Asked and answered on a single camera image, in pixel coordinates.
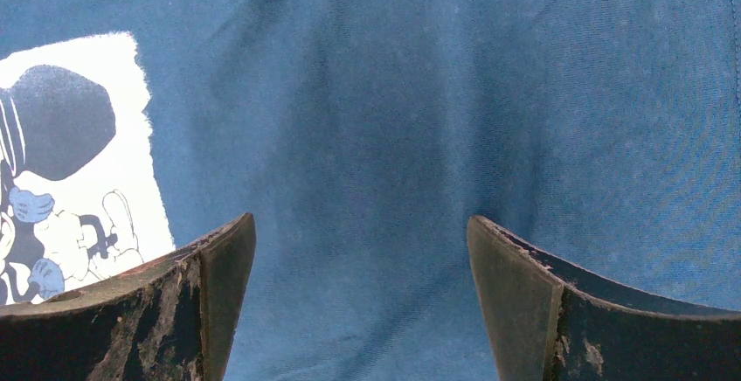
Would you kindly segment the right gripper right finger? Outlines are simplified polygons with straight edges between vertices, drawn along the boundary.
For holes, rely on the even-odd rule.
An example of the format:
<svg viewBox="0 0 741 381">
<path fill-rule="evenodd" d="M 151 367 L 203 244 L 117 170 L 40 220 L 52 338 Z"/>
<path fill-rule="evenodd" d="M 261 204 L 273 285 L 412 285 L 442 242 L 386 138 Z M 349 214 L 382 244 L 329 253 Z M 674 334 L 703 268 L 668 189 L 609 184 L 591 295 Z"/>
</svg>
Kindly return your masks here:
<svg viewBox="0 0 741 381">
<path fill-rule="evenodd" d="M 737 380 L 740 314 L 650 294 L 483 216 L 467 246 L 502 380 Z"/>
</svg>

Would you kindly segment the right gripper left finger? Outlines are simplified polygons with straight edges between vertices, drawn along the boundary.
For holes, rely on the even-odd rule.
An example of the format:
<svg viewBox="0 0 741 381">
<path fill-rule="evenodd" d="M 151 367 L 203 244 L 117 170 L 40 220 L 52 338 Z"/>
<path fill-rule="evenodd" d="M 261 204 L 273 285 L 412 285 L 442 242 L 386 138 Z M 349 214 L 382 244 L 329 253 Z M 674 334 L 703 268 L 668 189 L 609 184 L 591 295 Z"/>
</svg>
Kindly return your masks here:
<svg viewBox="0 0 741 381">
<path fill-rule="evenodd" d="M 245 214 L 122 274 L 3 307 L 2 379 L 222 379 L 255 247 Z"/>
</svg>

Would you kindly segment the blue printed t-shirt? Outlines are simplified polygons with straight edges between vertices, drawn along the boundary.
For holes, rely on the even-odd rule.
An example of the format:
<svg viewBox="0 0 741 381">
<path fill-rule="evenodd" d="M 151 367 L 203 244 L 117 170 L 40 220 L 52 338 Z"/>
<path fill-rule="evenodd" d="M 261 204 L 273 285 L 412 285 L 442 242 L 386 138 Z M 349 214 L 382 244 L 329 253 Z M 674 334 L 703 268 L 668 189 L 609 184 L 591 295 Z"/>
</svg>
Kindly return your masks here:
<svg viewBox="0 0 741 381">
<path fill-rule="evenodd" d="M 1 0 L 131 32 L 175 240 L 245 211 L 230 380 L 494 380 L 467 219 L 740 306 L 740 0 Z"/>
</svg>

